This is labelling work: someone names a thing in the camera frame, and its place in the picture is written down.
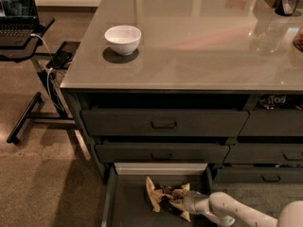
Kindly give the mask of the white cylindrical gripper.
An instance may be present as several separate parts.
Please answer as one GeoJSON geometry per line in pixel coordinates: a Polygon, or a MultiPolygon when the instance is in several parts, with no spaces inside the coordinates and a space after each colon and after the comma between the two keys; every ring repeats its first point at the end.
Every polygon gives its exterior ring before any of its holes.
{"type": "Polygon", "coordinates": [[[174,189],[172,195],[176,197],[184,197],[181,201],[170,201],[169,203],[185,212],[186,210],[190,214],[204,215],[209,212],[209,197],[198,191],[189,191],[187,189],[174,189]]]}

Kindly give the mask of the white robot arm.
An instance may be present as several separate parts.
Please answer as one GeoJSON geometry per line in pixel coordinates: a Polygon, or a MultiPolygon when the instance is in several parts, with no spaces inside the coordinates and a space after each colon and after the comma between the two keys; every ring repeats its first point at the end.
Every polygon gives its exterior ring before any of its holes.
{"type": "Polygon", "coordinates": [[[273,218],[223,192],[207,196],[198,191],[176,189],[175,193],[178,199],[170,201],[172,206],[186,214],[203,215],[222,227],[230,227],[236,220],[249,227],[303,227],[303,201],[287,204],[278,218],[273,218]]]}

